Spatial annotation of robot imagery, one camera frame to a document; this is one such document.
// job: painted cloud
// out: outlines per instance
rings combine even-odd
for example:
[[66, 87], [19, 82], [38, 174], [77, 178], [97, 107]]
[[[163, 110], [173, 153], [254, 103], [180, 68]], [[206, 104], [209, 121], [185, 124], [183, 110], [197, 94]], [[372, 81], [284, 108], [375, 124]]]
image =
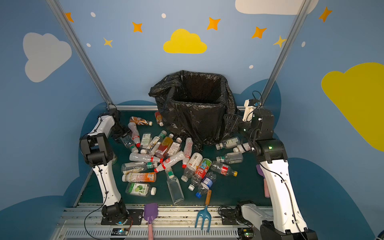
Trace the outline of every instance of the painted cloud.
[[27, 33], [24, 36], [23, 48], [28, 58], [25, 73], [35, 83], [46, 79], [72, 55], [71, 46], [59, 41], [50, 33], [43, 36], [38, 33]]
[[[236, 0], [237, 11], [245, 14], [296, 15], [303, 0]], [[312, 0], [308, 7], [310, 13], [319, 0]]]

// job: black garbage bag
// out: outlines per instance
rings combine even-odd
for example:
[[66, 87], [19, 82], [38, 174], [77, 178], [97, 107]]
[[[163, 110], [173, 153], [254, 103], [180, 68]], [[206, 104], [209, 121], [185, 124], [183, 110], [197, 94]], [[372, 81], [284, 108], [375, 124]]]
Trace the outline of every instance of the black garbage bag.
[[224, 114], [235, 114], [236, 102], [227, 79], [214, 73], [179, 71], [164, 77], [149, 92], [167, 129], [191, 137], [196, 151], [229, 136]]

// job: pink handle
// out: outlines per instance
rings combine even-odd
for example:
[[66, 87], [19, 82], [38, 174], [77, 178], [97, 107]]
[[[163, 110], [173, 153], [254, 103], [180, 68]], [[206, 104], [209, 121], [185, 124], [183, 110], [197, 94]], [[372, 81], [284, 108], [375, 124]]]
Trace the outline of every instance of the pink handle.
[[264, 196], [270, 198], [268, 184], [266, 183], [266, 179], [264, 179]]
[[148, 240], [153, 240], [152, 223], [148, 224]]

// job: blue wall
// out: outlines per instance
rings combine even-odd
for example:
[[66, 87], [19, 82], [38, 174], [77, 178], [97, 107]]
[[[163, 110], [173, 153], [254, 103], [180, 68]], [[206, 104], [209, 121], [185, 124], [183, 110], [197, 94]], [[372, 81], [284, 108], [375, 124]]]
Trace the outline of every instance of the blue wall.
[[[73, 48], [70, 59], [44, 81], [27, 77], [27, 33], [50, 33], [69, 43], [44, 0], [2, 1], [0, 22], [0, 232], [3, 239], [26, 233], [29, 239], [48, 239], [89, 172], [79, 161], [79, 137], [92, 129], [105, 105], [98, 105], [103, 99]], [[86, 120], [89, 113], [92, 122]], [[22, 231], [15, 230], [17, 223], [25, 223]]]
[[[150, 88], [167, 74], [179, 70], [222, 74], [233, 93], [241, 94], [269, 77], [281, 50], [273, 44], [279, 36], [286, 37], [295, 18], [240, 13], [235, 1], [228, 0], [116, 0], [113, 3], [61, 0], [60, 3], [65, 12], [71, 13], [70, 24], [115, 104], [131, 100], [154, 103], [148, 96]], [[221, 19], [217, 31], [207, 30], [210, 17]], [[142, 23], [142, 33], [133, 32], [132, 22]], [[267, 28], [261, 39], [252, 38], [256, 27]], [[207, 45], [206, 52], [166, 53], [163, 44], [180, 28], [199, 35]], [[112, 48], [104, 45], [104, 38], [112, 40]], [[262, 91], [263, 87], [253, 90]]]
[[[323, 22], [318, 18], [326, 7], [333, 12]], [[326, 239], [373, 239], [373, 234], [384, 228], [384, 152], [361, 137], [321, 87], [323, 77], [331, 71], [345, 73], [367, 62], [384, 64], [383, 12], [384, 2], [378, 0], [319, 1], [307, 16], [275, 83], [281, 92], [281, 113], [275, 132], [288, 156], [301, 159], [290, 166], [291, 171], [302, 176], [294, 179], [296, 175], [291, 175], [295, 194], [301, 200], [299, 206], [309, 211], [305, 216], [312, 223], [309, 227]], [[370, 80], [362, 79], [361, 84], [370, 84]], [[356, 101], [364, 101], [359, 91], [353, 94]], [[374, 117], [375, 113], [362, 116], [362, 121], [369, 124]], [[378, 127], [382, 126], [372, 126], [372, 131]], [[308, 173], [313, 176], [310, 181]], [[319, 205], [319, 199], [327, 204]], [[344, 199], [344, 204], [337, 199]], [[310, 210], [316, 207], [322, 211]], [[342, 218], [335, 221], [335, 216]], [[343, 225], [343, 231], [329, 223]]]

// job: green table surface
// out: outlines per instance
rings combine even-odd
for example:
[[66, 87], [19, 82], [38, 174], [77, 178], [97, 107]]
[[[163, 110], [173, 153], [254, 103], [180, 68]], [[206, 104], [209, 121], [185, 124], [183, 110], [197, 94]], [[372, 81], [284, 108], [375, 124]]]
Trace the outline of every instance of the green table surface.
[[[152, 137], [160, 134], [162, 130], [167, 130], [165, 127], [160, 127], [156, 124], [154, 112], [152, 111], [122, 111], [121, 120], [122, 124], [127, 125], [131, 116], [137, 116], [144, 118], [148, 121], [153, 121], [152, 126], [137, 126], [140, 132], [140, 139], [145, 132], [152, 133]], [[172, 205], [172, 199], [169, 194], [166, 173], [161, 171], [157, 174], [156, 182], [149, 183], [151, 186], [157, 188], [156, 195], [149, 195], [147, 197], [138, 197], [127, 195], [125, 190], [128, 182], [123, 182], [121, 165], [130, 162], [129, 155], [130, 150], [125, 148], [123, 144], [116, 143], [113, 139], [109, 138], [108, 141], [113, 148], [113, 151], [118, 156], [117, 162], [112, 166], [113, 175], [115, 177], [117, 188], [123, 198], [125, 204], [147, 204], [156, 202], [159, 205]], [[185, 142], [182, 143], [182, 150], [184, 149]], [[200, 153], [204, 158], [209, 158], [212, 161], [216, 160], [217, 156], [223, 156], [228, 152], [232, 152], [232, 149], [216, 150], [215, 146], [204, 145], [203, 151]], [[216, 173], [216, 182], [211, 187], [212, 196], [210, 205], [236, 205], [238, 201], [251, 200], [259, 206], [272, 206], [271, 200], [264, 197], [264, 181], [263, 177], [257, 173], [256, 170], [256, 158], [252, 153], [246, 152], [243, 154], [244, 160], [241, 163], [231, 164], [231, 168], [238, 172], [237, 177], [224, 176], [220, 173]], [[184, 193], [184, 202], [181, 205], [204, 205], [205, 195], [198, 199], [195, 196], [197, 187], [194, 191], [190, 191], [188, 182], [183, 182], [180, 177], [183, 175], [184, 169], [182, 168], [181, 161], [175, 164], [173, 167], [174, 174], [179, 178], [181, 189]], [[153, 172], [153, 169], [149, 169], [146, 172]], [[81, 203], [103, 203], [103, 197], [101, 194], [99, 182], [95, 173], [87, 183], [84, 192], [80, 198]]]

